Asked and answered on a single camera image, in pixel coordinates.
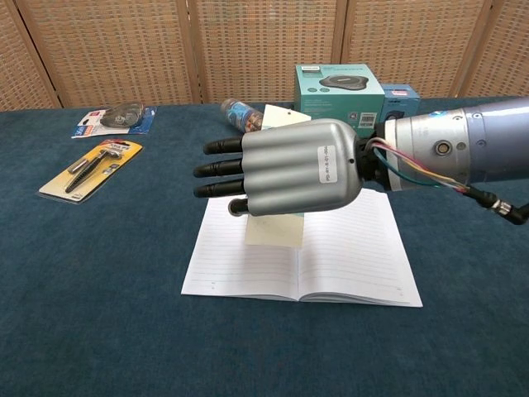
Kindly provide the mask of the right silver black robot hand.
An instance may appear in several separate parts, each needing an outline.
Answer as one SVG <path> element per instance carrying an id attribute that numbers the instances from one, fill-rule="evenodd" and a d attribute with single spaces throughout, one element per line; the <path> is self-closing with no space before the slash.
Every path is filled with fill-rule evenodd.
<path id="1" fill-rule="evenodd" d="M 342 208 L 363 186 L 358 142 L 351 126 L 329 118 L 209 142 L 205 154 L 233 157 L 196 167 L 194 177 L 218 181 L 198 186 L 193 194 L 231 197 L 228 208 L 235 216 Z"/>

